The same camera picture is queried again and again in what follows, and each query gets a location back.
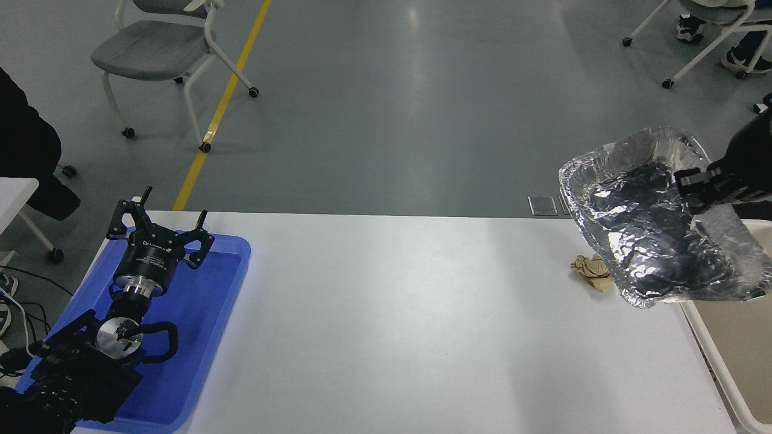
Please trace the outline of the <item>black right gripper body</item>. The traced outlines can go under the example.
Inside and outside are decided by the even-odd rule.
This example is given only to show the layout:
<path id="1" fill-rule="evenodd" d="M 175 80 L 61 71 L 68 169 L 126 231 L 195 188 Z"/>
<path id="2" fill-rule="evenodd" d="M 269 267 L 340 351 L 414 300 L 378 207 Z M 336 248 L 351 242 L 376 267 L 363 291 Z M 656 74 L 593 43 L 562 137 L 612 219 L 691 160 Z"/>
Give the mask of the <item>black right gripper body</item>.
<path id="1" fill-rule="evenodd" d="M 723 157 L 723 170 L 763 192 L 771 192 L 770 115 L 766 110 L 736 132 Z"/>

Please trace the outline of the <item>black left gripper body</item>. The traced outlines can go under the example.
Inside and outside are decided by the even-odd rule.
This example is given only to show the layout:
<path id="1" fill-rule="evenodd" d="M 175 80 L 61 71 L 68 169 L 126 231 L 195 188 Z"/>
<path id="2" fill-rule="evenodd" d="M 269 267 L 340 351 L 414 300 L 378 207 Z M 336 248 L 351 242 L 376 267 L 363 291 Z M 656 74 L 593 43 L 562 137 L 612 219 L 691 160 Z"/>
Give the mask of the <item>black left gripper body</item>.
<path id="1" fill-rule="evenodd" d="M 144 278 L 151 280 L 156 289 L 169 288 L 177 265 L 186 254 L 185 248 L 174 244 L 174 240 L 143 230 L 130 233 L 127 249 L 114 272 L 114 283 L 126 286 Z"/>

